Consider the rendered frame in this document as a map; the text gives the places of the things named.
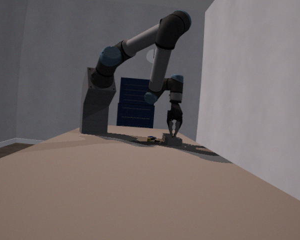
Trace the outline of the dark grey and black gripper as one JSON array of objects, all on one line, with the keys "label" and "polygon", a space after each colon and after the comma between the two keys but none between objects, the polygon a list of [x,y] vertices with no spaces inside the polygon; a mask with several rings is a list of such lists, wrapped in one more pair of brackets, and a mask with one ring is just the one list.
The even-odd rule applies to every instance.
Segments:
[{"label": "dark grey and black gripper", "polygon": [[[179,104],[179,103],[182,103],[182,101],[180,100],[170,100],[169,101],[170,103],[172,104]],[[182,122],[183,122],[183,117],[180,117],[180,116],[174,116],[173,114],[173,111],[172,111],[172,107],[171,107],[171,110],[168,110],[167,111],[167,125],[168,125],[168,129],[169,129],[169,133],[170,133],[170,136],[173,137],[173,129],[172,129],[172,126],[173,126],[173,120],[176,120],[176,123],[175,123],[175,133],[174,133],[174,137],[177,135],[181,125],[182,125]]]}]

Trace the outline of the grey rack of bins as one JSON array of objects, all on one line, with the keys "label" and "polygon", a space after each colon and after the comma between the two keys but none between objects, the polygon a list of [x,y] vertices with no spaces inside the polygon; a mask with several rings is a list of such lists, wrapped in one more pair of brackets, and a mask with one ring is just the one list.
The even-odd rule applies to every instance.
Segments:
[{"label": "grey rack of bins", "polygon": [[182,139],[179,137],[172,138],[170,133],[162,133],[161,138],[168,146],[182,146]]}]

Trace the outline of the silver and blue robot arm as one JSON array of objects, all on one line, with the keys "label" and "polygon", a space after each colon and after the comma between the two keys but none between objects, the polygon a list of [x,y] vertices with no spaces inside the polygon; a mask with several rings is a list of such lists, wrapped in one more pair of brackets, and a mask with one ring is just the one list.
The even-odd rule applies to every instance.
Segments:
[{"label": "silver and blue robot arm", "polygon": [[173,74],[165,78],[169,59],[176,42],[191,27],[191,17],[183,10],[176,10],[162,18],[159,24],[114,46],[105,47],[96,68],[90,74],[91,82],[99,88],[109,88],[114,82],[116,68],[126,60],[153,44],[156,46],[148,90],[144,100],[154,104],[164,91],[170,90],[170,100],[182,101],[184,77]]}]

